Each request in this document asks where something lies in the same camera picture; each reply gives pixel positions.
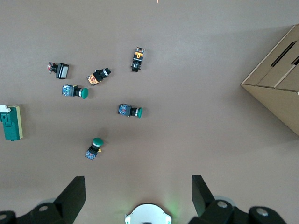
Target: screw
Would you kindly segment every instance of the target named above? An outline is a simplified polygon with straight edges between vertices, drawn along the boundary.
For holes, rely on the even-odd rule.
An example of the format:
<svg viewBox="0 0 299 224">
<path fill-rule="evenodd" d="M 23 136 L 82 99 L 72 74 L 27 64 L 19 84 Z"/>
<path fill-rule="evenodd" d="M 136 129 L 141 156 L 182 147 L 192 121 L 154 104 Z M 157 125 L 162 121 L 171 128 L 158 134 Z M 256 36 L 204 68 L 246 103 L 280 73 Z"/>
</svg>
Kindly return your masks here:
<svg viewBox="0 0 299 224">
<path fill-rule="evenodd" d="M 269 215 L 268 212 L 267 212 L 265 209 L 262 209 L 262 208 L 258 208 L 258 209 L 256 210 L 256 212 L 257 212 L 258 214 L 260 214 L 261 216 L 268 216 L 268 215 Z"/>
<path fill-rule="evenodd" d="M 44 205 L 44 206 L 39 208 L 39 211 L 46 211 L 47 209 L 48 209 L 48 206 Z"/>
<path fill-rule="evenodd" d="M 6 219 L 7 215 L 6 214 L 2 214 L 0 215 L 0 221 Z"/>
<path fill-rule="evenodd" d="M 219 202 L 217 203 L 217 205 L 218 205 L 220 208 L 223 208 L 223 209 L 225 209 L 225 208 L 228 207 L 228 205 L 227 205 L 225 202 L 223 202 L 223 201 L 219 201 Z"/>
</svg>

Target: green electrical component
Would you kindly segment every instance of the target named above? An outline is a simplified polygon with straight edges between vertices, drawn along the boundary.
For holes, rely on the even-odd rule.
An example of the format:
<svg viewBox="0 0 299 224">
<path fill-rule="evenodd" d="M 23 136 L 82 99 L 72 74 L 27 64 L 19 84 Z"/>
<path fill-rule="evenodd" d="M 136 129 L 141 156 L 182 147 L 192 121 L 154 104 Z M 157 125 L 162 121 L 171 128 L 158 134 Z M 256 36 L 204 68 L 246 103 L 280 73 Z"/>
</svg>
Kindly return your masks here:
<svg viewBox="0 0 299 224">
<path fill-rule="evenodd" d="M 15 141 L 23 138 L 20 107 L 0 105 L 0 121 L 3 123 L 6 140 Z"/>
</svg>

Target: metal terminal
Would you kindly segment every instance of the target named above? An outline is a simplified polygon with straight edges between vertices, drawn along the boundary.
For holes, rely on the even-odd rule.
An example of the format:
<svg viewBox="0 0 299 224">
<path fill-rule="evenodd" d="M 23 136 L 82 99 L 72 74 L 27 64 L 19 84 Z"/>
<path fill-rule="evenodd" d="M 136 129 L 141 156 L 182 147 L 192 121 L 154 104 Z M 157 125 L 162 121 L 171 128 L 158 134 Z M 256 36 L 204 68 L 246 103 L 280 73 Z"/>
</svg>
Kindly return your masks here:
<svg viewBox="0 0 299 224">
<path fill-rule="evenodd" d="M 131 67 L 132 67 L 133 69 L 140 70 L 141 65 L 140 65 L 140 64 L 137 64 L 137 63 L 131 63 Z"/>
<path fill-rule="evenodd" d="M 103 69 L 103 72 L 104 72 L 105 76 L 109 76 L 109 74 L 106 72 L 105 69 Z"/>
<path fill-rule="evenodd" d="M 267 212 L 265 209 L 262 209 L 262 208 L 258 208 L 258 209 L 256 210 L 256 212 L 257 212 L 258 214 L 260 214 L 261 216 L 268 216 L 268 215 L 269 215 L 268 212 Z"/>
<path fill-rule="evenodd" d="M 51 65 L 49 65 L 49 64 L 48 64 L 48 67 L 47 67 L 47 69 L 48 69 L 49 73 L 51 73 L 51 72 L 52 72 Z"/>
<path fill-rule="evenodd" d="M 225 208 L 228 207 L 228 205 L 227 205 L 225 202 L 223 202 L 223 201 L 219 201 L 219 202 L 217 203 L 217 205 L 218 205 L 220 208 L 223 208 L 223 209 L 225 209 Z"/>
</svg>

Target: cardboard box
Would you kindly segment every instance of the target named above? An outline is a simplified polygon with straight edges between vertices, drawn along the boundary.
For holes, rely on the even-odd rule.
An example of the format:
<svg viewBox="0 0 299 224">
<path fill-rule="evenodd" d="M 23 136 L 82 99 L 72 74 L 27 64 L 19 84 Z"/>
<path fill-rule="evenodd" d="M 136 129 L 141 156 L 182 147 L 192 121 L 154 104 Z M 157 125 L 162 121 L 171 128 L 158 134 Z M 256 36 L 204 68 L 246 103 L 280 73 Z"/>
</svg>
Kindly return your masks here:
<svg viewBox="0 0 299 224">
<path fill-rule="evenodd" d="M 291 28 L 241 86 L 299 135 L 299 24 Z"/>
</svg>

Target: box flap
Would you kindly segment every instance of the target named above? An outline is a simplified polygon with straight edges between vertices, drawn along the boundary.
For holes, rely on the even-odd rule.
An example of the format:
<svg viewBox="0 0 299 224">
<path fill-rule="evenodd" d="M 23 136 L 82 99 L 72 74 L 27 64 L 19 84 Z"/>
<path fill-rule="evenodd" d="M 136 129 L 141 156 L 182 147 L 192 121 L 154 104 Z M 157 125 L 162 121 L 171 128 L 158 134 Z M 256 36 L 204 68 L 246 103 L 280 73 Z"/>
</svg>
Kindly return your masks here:
<svg viewBox="0 0 299 224">
<path fill-rule="evenodd" d="M 292 64 L 299 55 L 299 41 L 294 44 L 282 56 L 278 56 L 272 63 L 272 69 L 258 83 L 258 86 L 276 88 L 278 84 L 291 72 L 294 65 Z"/>
<path fill-rule="evenodd" d="M 273 68 L 273 62 L 290 46 L 292 42 L 299 40 L 299 25 L 292 29 L 277 43 L 268 55 L 256 66 L 242 84 L 257 85 L 265 75 Z"/>
<path fill-rule="evenodd" d="M 276 88 L 281 90 L 299 91 L 299 65 L 296 65 Z"/>
<path fill-rule="evenodd" d="M 242 87 L 299 135 L 299 96 L 296 92 L 252 85 Z"/>
</svg>

